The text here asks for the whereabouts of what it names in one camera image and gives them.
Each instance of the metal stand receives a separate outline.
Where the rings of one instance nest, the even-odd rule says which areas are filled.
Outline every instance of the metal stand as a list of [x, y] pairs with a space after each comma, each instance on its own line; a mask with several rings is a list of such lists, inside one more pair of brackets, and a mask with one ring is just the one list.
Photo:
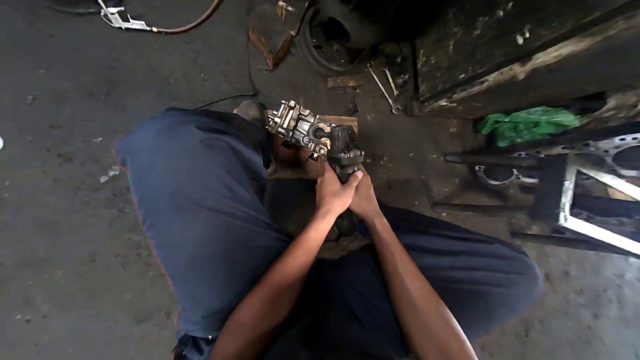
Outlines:
[[513, 168], [539, 168], [541, 170], [540, 183], [536, 189], [536, 196], [532, 206], [434, 203], [432, 205], [434, 211], [462, 211], [488, 216], [515, 213], [528, 214], [532, 220], [546, 222], [586, 236], [584, 238], [569, 238], [565, 236], [512, 233], [512, 237], [547, 245], [640, 258], [640, 243], [638, 241], [571, 215], [578, 173], [592, 177], [634, 199], [640, 200], [639, 187], [626, 182], [616, 175], [605, 172], [604, 169], [586, 161], [580, 155], [562, 154], [536, 159], [500, 155], [448, 154], [444, 160], [450, 163], [469, 165], [480, 163]]

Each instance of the green plastic bag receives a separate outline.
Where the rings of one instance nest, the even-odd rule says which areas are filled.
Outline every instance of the green plastic bag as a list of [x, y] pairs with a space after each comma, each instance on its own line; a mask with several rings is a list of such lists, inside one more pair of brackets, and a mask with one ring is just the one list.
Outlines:
[[513, 143], [548, 138], [580, 125], [580, 117], [563, 108], [540, 106], [511, 115], [491, 114], [477, 129], [482, 134], [493, 131], [499, 147]]

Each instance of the air hose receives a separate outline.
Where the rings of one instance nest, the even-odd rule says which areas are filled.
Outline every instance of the air hose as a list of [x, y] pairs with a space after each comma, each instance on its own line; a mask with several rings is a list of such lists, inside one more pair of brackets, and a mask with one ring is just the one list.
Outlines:
[[151, 26], [151, 30], [156, 33], [164, 33], [164, 34], [185, 33], [193, 28], [198, 27], [203, 22], [207, 21], [207, 19], [211, 16], [211, 14], [213, 14], [213, 12], [216, 11], [216, 8], [218, 7], [219, 4], [220, 4], [220, 0], [213, 0], [213, 2], [211, 3], [211, 6], [207, 9], [206, 12], [204, 12], [196, 21], [186, 24], [185, 26], [181, 26], [179, 28], [173, 28], [173, 29], [162, 29], [162, 28], [156, 28], [155, 26]]

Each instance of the open-end wrench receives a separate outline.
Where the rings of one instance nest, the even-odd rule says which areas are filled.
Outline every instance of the open-end wrench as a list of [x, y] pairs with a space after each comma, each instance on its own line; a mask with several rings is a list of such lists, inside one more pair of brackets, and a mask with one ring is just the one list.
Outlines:
[[400, 93], [396, 89], [396, 84], [394, 84], [394, 80], [391, 78], [391, 73], [389, 72], [389, 68], [385, 66], [383, 70], [387, 73], [387, 77], [389, 78], [389, 83], [391, 84], [391, 89], [393, 89], [394, 91], [394, 96], [398, 96], [398, 94]]
[[373, 72], [373, 63], [368, 63], [367, 64], [367, 69], [369, 69], [369, 72], [371, 73], [373, 78], [378, 83], [378, 86], [380, 86], [380, 89], [385, 94], [385, 97], [387, 98], [387, 100], [389, 100], [389, 104], [391, 105], [391, 112], [394, 113], [394, 114], [400, 114], [400, 110], [402, 110], [402, 107], [400, 107], [400, 105], [397, 105], [396, 103], [394, 103], [393, 100], [391, 100], [391, 97], [389, 96], [389, 94], [387, 94], [387, 91], [385, 90], [385, 87], [382, 86], [382, 83], [380, 83], [380, 80], [376, 76], [376, 73]]

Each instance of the hand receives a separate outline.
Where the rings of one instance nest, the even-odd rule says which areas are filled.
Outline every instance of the hand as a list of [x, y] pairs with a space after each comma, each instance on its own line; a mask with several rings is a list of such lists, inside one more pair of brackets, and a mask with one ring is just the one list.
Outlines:
[[343, 185], [329, 164], [324, 163], [324, 174], [316, 185], [316, 211], [338, 217], [347, 210], [362, 174], [362, 171], [356, 171]]
[[380, 214], [380, 207], [376, 200], [376, 193], [373, 191], [373, 184], [371, 183], [371, 176], [364, 170], [364, 167], [360, 165], [360, 170], [363, 173], [362, 180], [356, 186], [356, 191], [351, 200], [351, 209], [356, 215], [363, 220], [370, 220]]

